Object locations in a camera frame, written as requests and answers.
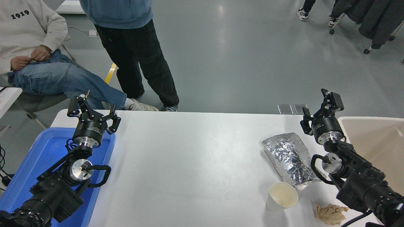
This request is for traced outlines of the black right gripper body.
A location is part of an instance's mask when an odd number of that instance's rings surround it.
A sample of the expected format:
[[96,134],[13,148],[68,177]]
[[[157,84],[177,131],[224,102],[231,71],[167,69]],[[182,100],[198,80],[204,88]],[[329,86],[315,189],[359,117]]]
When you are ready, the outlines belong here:
[[311,129],[316,141],[339,141],[344,137],[342,128],[333,115],[313,121]]

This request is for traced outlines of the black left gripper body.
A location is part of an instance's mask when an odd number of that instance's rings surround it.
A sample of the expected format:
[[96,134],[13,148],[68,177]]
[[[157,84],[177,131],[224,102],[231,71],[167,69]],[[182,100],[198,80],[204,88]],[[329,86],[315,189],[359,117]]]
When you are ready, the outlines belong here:
[[106,122],[100,122],[103,114],[96,111],[83,112],[73,135],[73,141],[79,143],[80,138],[89,137],[97,143],[101,143],[107,128]]

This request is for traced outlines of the person's left hand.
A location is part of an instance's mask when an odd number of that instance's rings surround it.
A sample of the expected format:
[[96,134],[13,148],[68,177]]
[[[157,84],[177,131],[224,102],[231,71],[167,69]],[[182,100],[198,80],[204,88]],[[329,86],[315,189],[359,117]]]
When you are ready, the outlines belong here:
[[50,58],[52,50],[45,46],[39,45],[33,52],[31,53],[31,59],[36,62],[46,61]]

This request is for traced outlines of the person's right hand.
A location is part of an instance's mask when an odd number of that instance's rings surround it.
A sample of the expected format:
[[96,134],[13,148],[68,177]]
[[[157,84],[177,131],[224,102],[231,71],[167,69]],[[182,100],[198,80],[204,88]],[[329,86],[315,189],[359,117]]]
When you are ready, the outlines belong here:
[[15,56],[10,61],[10,69],[14,70],[21,70],[25,66],[27,66],[32,61],[32,58],[27,56]]

